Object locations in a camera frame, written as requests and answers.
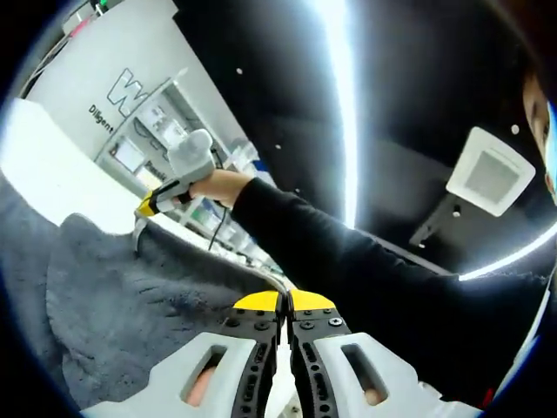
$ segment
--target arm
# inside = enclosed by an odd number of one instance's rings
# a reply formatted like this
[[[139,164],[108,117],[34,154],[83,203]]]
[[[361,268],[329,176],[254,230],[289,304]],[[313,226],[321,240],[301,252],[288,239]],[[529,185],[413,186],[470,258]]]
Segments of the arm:
[[[331,299],[442,393],[475,405],[511,366],[539,305],[531,274],[461,282],[409,266],[373,239],[260,180],[216,171],[195,194],[233,218],[298,286]]]

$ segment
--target gray fabric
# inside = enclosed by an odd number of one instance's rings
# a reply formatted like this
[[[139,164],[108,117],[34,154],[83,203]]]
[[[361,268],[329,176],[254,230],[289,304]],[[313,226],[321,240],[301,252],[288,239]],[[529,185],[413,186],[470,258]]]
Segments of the gray fabric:
[[[1,178],[0,192],[0,263],[17,323],[80,408],[135,394],[164,357],[218,330],[236,300],[271,288],[152,223],[137,257],[131,234],[79,215],[57,228]]]

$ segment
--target black sleeve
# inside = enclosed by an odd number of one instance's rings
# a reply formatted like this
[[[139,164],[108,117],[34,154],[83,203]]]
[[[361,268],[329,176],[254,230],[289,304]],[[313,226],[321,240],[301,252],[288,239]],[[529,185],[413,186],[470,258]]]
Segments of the black sleeve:
[[[370,334],[441,393],[476,405],[510,367],[543,293],[532,275],[459,281],[409,266],[258,179],[232,216],[294,284],[332,300],[353,332]]]

